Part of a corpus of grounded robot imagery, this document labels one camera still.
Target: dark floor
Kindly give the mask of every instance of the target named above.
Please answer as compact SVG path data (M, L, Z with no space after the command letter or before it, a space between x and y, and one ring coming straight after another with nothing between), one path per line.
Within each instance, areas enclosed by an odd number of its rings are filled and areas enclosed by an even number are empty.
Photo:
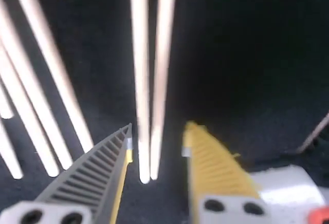
M72 156L82 150L31 31L6 0ZM40 0L95 142L136 124L130 0ZM156 2L150 0L150 58ZM329 108L329 0L177 0L159 179L129 166L118 223L186 219L187 120L196 120L243 159L299 146ZM19 118L5 123L25 177L0 163L0 209L34 199L50 182Z

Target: white plastic part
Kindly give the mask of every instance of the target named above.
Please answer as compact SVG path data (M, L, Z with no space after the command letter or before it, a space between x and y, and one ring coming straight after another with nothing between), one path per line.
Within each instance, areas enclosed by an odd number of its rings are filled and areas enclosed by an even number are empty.
M72 165L72 157L51 113L51 108L41 89L31 63L29 62L28 55L11 21L4 0L0 0L0 28L0 38L3 46L10 56L10 60L22 81L26 93L31 100L63 169L68 169Z
M222 209L218 209L216 202L222 205ZM245 210L247 204L253 204L260 209L260 213L248 213ZM240 196L205 196L199 202L199 224L271 224L280 222L272 222L271 211L266 203L260 199Z
M0 82L0 117L3 119L10 119L14 116L14 113L10 107L9 100L5 95L5 90Z
M0 43L0 77L4 83L11 100L16 107L19 116L25 125L26 131L29 134L32 143L40 156L43 166L48 175L55 177L59 173L59 169L55 159L50 151L50 147L43 134L43 131L38 122L30 101L28 100L25 91L20 83L18 76L10 63L10 60Z
M81 222L74 221L74 216L81 215ZM30 222L24 222L24 217L29 215L26 220ZM64 219L71 215L70 221L65 222ZM1 212L0 224L92 224L92 213L85 207L80 205L58 205L42 202L19 202Z
M153 119L151 130L151 178L153 180L158 178L161 157L174 8L175 0L158 1Z
M21 179L23 177L23 172L20 166L19 161L17 160L16 153L11 145L10 139L7 135L5 127L0 118L0 154L7 168L9 169L12 177L14 179Z
M319 187L319 190L325 200L325 203L329 205L329 188Z
M19 0L31 26L35 39L41 49L58 92L63 100L68 116L80 140L83 151L87 153L93 146L87 124L79 108L73 87L62 63L60 53L43 14L38 0Z
M325 205L318 187L299 166L251 174L276 223L307 224L310 210Z
M139 178L150 181L148 0L131 0Z

